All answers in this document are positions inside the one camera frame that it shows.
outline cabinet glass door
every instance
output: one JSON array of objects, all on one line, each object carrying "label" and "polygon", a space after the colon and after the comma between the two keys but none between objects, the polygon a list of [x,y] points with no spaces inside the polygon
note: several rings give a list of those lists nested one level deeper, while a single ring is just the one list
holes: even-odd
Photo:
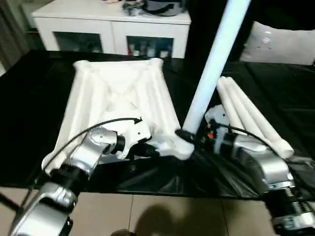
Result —
[{"label": "cabinet glass door", "polygon": [[171,58],[173,42],[173,38],[127,36],[127,50],[133,56]]},{"label": "cabinet glass door", "polygon": [[103,53],[98,33],[54,32],[61,51]]}]

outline black plastic sheet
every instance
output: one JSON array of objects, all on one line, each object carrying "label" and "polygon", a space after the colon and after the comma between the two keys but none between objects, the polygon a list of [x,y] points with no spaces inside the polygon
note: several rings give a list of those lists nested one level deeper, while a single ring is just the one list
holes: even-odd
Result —
[{"label": "black plastic sheet", "polygon": [[[140,58],[71,52],[30,52],[0,78],[0,185],[26,187],[40,172],[41,160],[55,146],[78,60]],[[202,70],[195,61],[166,59],[163,73],[180,124],[184,123]],[[231,76],[295,149],[315,157],[315,68],[267,63],[228,62]],[[215,92],[209,107],[220,104]],[[312,161],[290,160],[303,195],[315,200]],[[162,157],[100,165],[86,191],[169,196],[259,199],[253,182],[227,157],[196,149],[187,161]]]}]

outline floor tile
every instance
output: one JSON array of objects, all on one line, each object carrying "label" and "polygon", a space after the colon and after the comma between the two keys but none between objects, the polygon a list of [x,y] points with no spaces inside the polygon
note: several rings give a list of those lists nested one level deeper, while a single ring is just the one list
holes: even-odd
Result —
[{"label": "floor tile", "polygon": [[131,232],[137,236],[226,236],[220,200],[133,197]]},{"label": "floor tile", "polygon": [[[18,188],[0,188],[0,192],[20,204],[26,194],[26,189]],[[9,208],[0,204],[0,235],[7,235],[15,213]]]},{"label": "floor tile", "polygon": [[71,218],[71,236],[110,236],[128,229],[132,195],[82,193]]},{"label": "floor tile", "polygon": [[275,236],[263,202],[222,200],[229,236]]},{"label": "floor tile", "polygon": [[[0,188],[0,192],[21,203],[25,189]],[[118,229],[127,229],[132,195],[82,193],[71,214],[71,236],[110,236]],[[9,231],[14,212],[0,204],[0,235]]]}]

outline white cylindrical rod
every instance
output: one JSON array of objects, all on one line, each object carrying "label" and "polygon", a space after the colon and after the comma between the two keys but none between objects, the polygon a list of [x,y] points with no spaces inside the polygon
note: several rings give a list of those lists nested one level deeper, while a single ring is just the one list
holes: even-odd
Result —
[{"label": "white cylindrical rod", "polygon": [[193,97],[183,129],[196,133],[230,54],[251,0],[229,0]]},{"label": "white cylindrical rod", "polygon": [[227,92],[227,88],[225,87],[225,84],[224,84],[224,79],[225,79],[225,77],[220,77],[218,80],[218,84],[217,84],[217,91],[219,93],[221,103],[224,107],[224,110],[227,114],[227,117],[229,119],[230,124],[234,127],[244,129],[243,124],[242,124],[242,122],[241,122],[241,120],[237,114],[237,111],[235,110],[235,108],[233,106],[231,98]]},{"label": "white cylindrical rod", "polygon": [[227,89],[227,92],[229,96],[231,97],[233,106],[239,116],[239,118],[242,121],[243,126],[245,129],[255,135],[257,135],[260,138],[265,138],[259,129],[258,125],[255,123],[252,116],[249,114],[249,112],[246,110],[244,104],[242,103],[241,99],[237,96],[236,91],[234,90],[234,87],[231,84],[231,81],[227,78],[222,79],[223,84],[225,88]]},{"label": "white cylindrical rod", "polygon": [[247,97],[243,90],[237,85],[237,83],[230,77],[226,78],[229,84],[233,86],[234,91],[236,91],[237,96],[240,98],[241,103],[245,106],[246,110],[249,112],[251,117],[254,119],[255,123],[265,136],[267,140],[271,142],[272,147],[276,150],[282,158],[291,157],[294,154],[293,148],[290,144],[281,138],[281,136],[276,132],[273,126],[268,122],[260,110],[253,104],[253,102]]}]

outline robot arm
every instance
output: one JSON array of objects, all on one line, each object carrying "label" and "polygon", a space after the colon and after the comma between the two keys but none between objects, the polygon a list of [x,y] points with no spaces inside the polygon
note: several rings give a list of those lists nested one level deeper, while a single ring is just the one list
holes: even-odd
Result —
[{"label": "robot arm", "polygon": [[95,170],[102,154],[121,151],[127,154],[136,139],[148,138],[149,133],[128,139],[102,126],[90,130],[80,145],[68,156],[59,169],[52,170],[51,181],[45,183],[12,224],[10,236],[67,236],[72,228],[69,214],[80,192]]},{"label": "robot arm", "polygon": [[184,130],[176,133],[208,151],[239,163],[253,179],[269,213],[274,231],[282,236],[314,236],[315,214],[300,196],[286,162],[260,140],[227,133],[223,127],[206,130],[197,138]]}]

